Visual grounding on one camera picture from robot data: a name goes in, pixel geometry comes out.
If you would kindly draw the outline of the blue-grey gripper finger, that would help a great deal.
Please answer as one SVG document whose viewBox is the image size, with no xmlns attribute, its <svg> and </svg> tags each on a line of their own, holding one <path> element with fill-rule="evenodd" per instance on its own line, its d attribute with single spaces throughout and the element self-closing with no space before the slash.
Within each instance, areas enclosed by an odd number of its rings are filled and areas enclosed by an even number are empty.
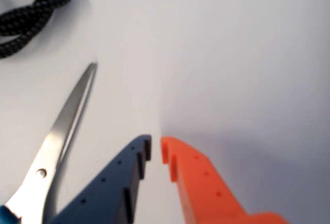
<svg viewBox="0 0 330 224">
<path fill-rule="evenodd" d="M 133 223 L 151 150 L 151 135 L 136 137 L 51 223 Z"/>
</svg>

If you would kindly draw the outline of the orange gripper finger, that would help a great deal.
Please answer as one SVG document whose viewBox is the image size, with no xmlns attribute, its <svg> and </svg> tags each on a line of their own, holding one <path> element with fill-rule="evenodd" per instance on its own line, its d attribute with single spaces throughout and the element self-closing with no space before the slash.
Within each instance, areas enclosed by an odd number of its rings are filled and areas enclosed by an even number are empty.
<svg viewBox="0 0 330 224">
<path fill-rule="evenodd" d="M 247 213 L 211 160 L 191 145 L 163 136 L 161 152 L 177 184 L 186 223 L 286 223 L 276 213 Z"/>
</svg>

